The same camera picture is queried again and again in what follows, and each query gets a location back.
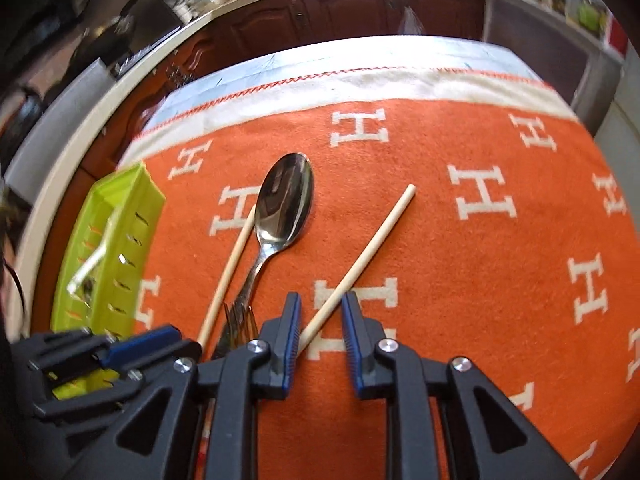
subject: orange stitching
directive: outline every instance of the orange stitching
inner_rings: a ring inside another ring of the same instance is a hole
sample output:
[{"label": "orange stitching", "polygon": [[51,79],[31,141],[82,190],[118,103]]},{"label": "orange stitching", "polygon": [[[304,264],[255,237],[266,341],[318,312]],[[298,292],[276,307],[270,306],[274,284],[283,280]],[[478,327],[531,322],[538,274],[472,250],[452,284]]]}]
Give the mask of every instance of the orange stitching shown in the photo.
[{"label": "orange stitching", "polygon": [[[299,81],[306,81],[308,79],[315,79],[316,77],[325,77],[325,76],[329,76],[329,75],[348,74],[350,72],[364,72],[364,71],[367,71],[367,70],[406,70],[408,68],[411,68],[411,67],[405,67],[405,66],[375,66],[375,67],[368,67],[368,68],[349,68],[349,69],[346,69],[346,70],[337,70],[337,71],[333,70],[333,71],[330,71],[330,72],[321,72],[321,73],[317,73],[317,74],[296,76],[296,77],[290,77],[288,79],[282,79],[280,81],[273,81],[273,82],[270,82],[270,83],[264,83],[264,84],[261,84],[261,85],[258,85],[258,86],[247,88],[245,90],[241,90],[239,92],[234,92],[233,94],[228,94],[226,96],[219,97],[219,98],[214,99],[212,101],[208,101],[208,102],[203,103],[201,105],[198,105],[198,106],[196,106],[194,108],[191,108],[190,110],[187,110],[185,112],[177,114],[176,116],[173,116],[172,118],[167,119],[167,120],[161,122],[160,124],[156,124],[156,126],[154,126],[153,128],[150,128],[148,130],[142,130],[140,133],[135,135],[132,140],[137,140],[137,139],[140,139],[141,137],[145,137],[148,134],[151,134],[151,133],[159,130],[160,128],[164,128],[168,124],[174,123],[175,121],[179,121],[180,119],[183,119],[185,117],[189,117],[191,115],[197,114],[198,112],[206,110],[207,108],[211,108],[213,106],[219,105],[220,103],[224,103],[224,102],[229,101],[231,99],[236,99],[238,97],[244,97],[246,95],[254,94],[256,92],[259,92],[260,90],[267,90],[269,88],[275,88],[276,86],[280,86],[280,85],[284,85],[284,84],[297,83]],[[547,88],[547,89],[553,90],[553,87],[551,87],[550,85],[548,85],[547,83],[545,83],[543,81],[536,81],[534,79],[527,79],[526,77],[520,77],[520,76],[515,76],[515,75],[510,75],[510,74],[491,72],[491,71],[487,71],[487,70],[470,70],[470,69],[467,69],[467,68],[435,68],[435,69],[432,69],[431,71],[432,72],[446,72],[446,73],[451,73],[451,74],[477,74],[477,75],[484,75],[484,76],[488,76],[488,77],[495,78],[495,79],[504,79],[504,80],[507,80],[507,81],[516,81],[516,82],[529,83],[529,84],[533,84],[533,85],[536,85],[536,86],[540,86],[542,88]]]}]

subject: spoon handle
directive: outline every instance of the spoon handle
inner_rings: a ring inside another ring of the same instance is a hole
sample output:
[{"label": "spoon handle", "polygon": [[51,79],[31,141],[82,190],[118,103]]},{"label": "spoon handle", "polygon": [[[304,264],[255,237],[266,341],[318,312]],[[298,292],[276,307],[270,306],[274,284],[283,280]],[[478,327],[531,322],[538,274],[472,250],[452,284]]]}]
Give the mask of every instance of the spoon handle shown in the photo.
[{"label": "spoon handle", "polygon": [[[255,279],[258,277],[258,274],[260,274],[260,270],[262,269],[262,266],[267,261],[269,256],[271,255],[267,254],[263,250],[260,250],[260,252],[258,253],[258,257],[255,259],[254,264],[249,270],[249,273],[244,280],[244,284],[242,285],[242,288],[240,289],[240,292],[238,293],[238,296],[236,297],[236,300],[231,307],[234,314],[233,318],[238,321],[239,326],[244,322],[244,315],[246,314],[247,307],[249,306],[249,301],[251,300],[252,293],[254,292]],[[226,323],[222,327],[222,334],[220,335],[220,340],[218,341],[216,349],[213,352],[213,355],[211,357],[212,359],[224,357],[230,350],[232,350],[230,328],[231,327],[229,327],[229,325]]]}]

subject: countertop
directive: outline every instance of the countertop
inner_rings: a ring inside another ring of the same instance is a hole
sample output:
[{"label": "countertop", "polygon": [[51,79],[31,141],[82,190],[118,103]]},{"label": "countertop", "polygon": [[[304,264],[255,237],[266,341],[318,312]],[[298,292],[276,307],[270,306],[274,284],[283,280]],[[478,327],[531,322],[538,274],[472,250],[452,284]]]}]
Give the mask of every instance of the countertop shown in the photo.
[{"label": "countertop", "polygon": [[137,63],[137,65],[128,71],[122,79],[105,94],[104,98],[98,102],[80,124],[47,177],[42,191],[33,206],[32,213],[22,236],[22,243],[18,250],[15,269],[20,277],[22,288],[24,289],[27,319],[25,323],[22,323],[20,322],[20,316],[15,315],[15,313],[21,311],[21,306],[17,291],[12,289],[8,301],[8,312],[10,314],[14,313],[14,316],[9,316],[7,322],[7,333],[10,336],[15,338],[20,330],[28,334],[33,289],[42,251],[44,250],[47,236],[49,235],[52,220],[84,154],[91,146],[95,137],[98,136],[107,120],[142,79],[151,72],[161,60],[187,40],[187,38],[217,17],[257,1],[259,0],[231,0],[180,29],[153,49]]}]

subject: black wire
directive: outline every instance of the black wire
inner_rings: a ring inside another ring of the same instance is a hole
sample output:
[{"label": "black wire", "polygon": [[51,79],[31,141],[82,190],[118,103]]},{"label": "black wire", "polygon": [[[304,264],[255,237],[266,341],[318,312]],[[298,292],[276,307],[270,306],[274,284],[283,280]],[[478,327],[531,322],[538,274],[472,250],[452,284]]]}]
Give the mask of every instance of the black wire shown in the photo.
[{"label": "black wire", "polygon": [[22,285],[20,284],[20,280],[18,279],[18,275],[16,274],[14,268],[6,262],[4,256],[2,256],[2,264],[6,267],[6,270],[9,271],[9,274],[14,280],[15,288],[18,289],[18,294],[20,295],[20,303],[22,304],[22,323],[24,323],[24,320],[27,319],[27,309],[24,306],[24,292],[22,291]]}]

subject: orange towel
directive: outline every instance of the orange towel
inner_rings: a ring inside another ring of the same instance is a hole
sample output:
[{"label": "orange towel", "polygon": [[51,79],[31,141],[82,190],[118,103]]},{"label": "orange towel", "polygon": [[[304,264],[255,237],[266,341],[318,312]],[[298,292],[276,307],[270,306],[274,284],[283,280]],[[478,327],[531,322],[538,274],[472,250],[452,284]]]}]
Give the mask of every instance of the orange towel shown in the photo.
[{"label": "orange towel", "polygon": [[[414,200],[356,284],[364,313],[425,357],[471,358],[597,478],[640,419],[640,253],[610,170],[555,92],[376,69],[257,89],[145,132],[126,160],[144,158],[166,195],[146,328],[197,336],[242,219],[287,152],[309,157],[316,195],[300,241],[264,269],[258,325],[289,290],[306,325],[411,182]],[[257,251],[252,238],[227,302]],[[356,400],[334,316],[300,356],[290,398],[260,408],[260,477],[382,479],[384,455],[384,405]]]}]

